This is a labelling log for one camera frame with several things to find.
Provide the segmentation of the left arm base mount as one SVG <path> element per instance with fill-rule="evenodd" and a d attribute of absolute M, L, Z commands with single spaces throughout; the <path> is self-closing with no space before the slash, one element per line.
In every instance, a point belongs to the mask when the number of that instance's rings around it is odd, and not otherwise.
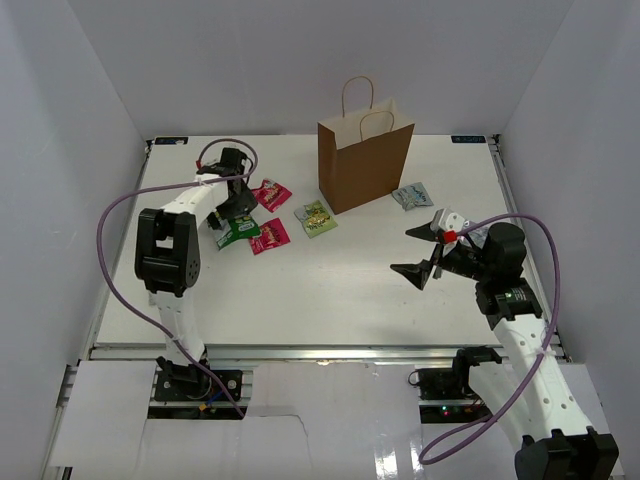
<path fill-rule="evenodd" d="M 212 410 L 217 403 L 241 399 L 241 370 L 210 370 L 207 360 L 200 365 L 179 365 L 163 356 L 156 358 L 158 367 L 153 400 L 162 403 L 198 402 L 202 411 Z"/>

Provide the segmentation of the red snack packet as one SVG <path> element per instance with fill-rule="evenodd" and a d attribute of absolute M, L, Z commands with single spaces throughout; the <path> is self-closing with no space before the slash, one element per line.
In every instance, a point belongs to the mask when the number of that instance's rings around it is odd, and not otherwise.
<path fill-rule="evenodd" d="M 265 222 L 260 226 L 259 235 L 249 238 L 249 245 L 254 255 L 279 248 L 289 243 L 289 234 L 279 218 Z"/>
<path fill-rule="evenodd" d="M 274 213 L 292 196 L 292 192 L 280 183 L 265 178 L 258 188 L 252 189 L 257 202 L 268 212 Z"/>

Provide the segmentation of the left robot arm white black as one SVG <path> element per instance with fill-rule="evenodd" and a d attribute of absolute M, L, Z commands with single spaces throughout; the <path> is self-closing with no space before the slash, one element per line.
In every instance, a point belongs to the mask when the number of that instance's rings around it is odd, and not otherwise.
<path fill-rule="evenodd" d="M 230 238 L 240 220 L 247 220 L 257 200 L 242 177 L 253 162 L 237 148 L 222 149 L 218 161 L 200 164 L 197 185 L 159 209 L 138 216 L 134 272 L 157 307 L 162 327 L 169 331 L 161 366 L 184 367 L 177 387 L 199 399 L 211 387 L 211 374 L 192 364 L 205 358 L 198 333 L 193 287 L 201 270 L 199 229 L 210 228 L 217 240 Z"/>

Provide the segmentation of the grey blue snack packet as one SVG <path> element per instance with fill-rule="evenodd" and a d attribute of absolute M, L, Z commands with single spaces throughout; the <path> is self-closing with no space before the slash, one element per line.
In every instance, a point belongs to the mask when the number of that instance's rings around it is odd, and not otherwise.
<path fill-rule="evenodd" d="M 409 211 L 416 207 L 431 207 L 434 205 L 422 182 L 400 187 L 392 191 L 391 196 L 404 211 Z"/>

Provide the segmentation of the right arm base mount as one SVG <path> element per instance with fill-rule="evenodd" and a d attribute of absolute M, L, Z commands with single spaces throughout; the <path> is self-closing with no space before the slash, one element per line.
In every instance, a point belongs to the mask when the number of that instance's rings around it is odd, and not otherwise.
<path fill-rule="evenodd" d="M 407 377 L 419 390 L 422 424 L 470 423 L 490 416 L 491 411 L 471 389 L 469 373 L 482 363 L 502 363 L 501 356 L 487 346 L 459 349 L 448 368 L 420 368 Z"/>

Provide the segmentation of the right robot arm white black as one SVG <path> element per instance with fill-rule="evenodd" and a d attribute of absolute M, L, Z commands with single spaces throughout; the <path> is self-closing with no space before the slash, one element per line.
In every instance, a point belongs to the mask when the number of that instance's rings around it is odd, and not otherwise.
<path fill-rule="evenodd" d="M 439 215 L 406 232 L 434 243 L 431 257 L 391 267 L 418 289 L 442 271 L 474 280 L 478 308 L 502 347 L 456 353 L 453 390 L 466 399 L 478 397 L 490 413 L 468 423 L 473 432 L 463 441 L 433 455 L 437 445 L 464 429 L 436 437 L 418 460 L 435 465 L 499 426 L 514 447 L 519 479 L 608 479 L 619 458 L 618 445 L 611 434 L 596 430 L 565 380 L 550 347 L 559 310 L 544 319 L 523 276 L 526 237 L 513 218 L 503 214 L 467 224 L 457 214 Z"/>

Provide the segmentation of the light green snack packet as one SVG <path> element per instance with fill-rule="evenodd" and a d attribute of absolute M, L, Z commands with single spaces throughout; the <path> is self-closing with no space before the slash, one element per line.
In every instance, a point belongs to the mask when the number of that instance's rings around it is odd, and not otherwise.
<path fill-rule="evenodd" d="M 301 223 L 309 238 L 330 231 L 338 226 L 328 209 L 320 200 L 305 204 L 294 211 L 294 215 Z"/>

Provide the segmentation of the brown paper bag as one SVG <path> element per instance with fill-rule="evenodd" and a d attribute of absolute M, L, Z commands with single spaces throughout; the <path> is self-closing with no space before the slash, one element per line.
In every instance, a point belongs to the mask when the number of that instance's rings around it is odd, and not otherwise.
<path fill-rule="evenodd" d="M 347 88 L 364 80 L 370 88 L 366 108 L 346 109 Z M 390 194 L 400 184 L 415 123 L 395 100 L 376 103 L 372 80 L 359 75 L 341 91 L 341 113 L 317 124 L 318 185 L 336 214 Z"/>

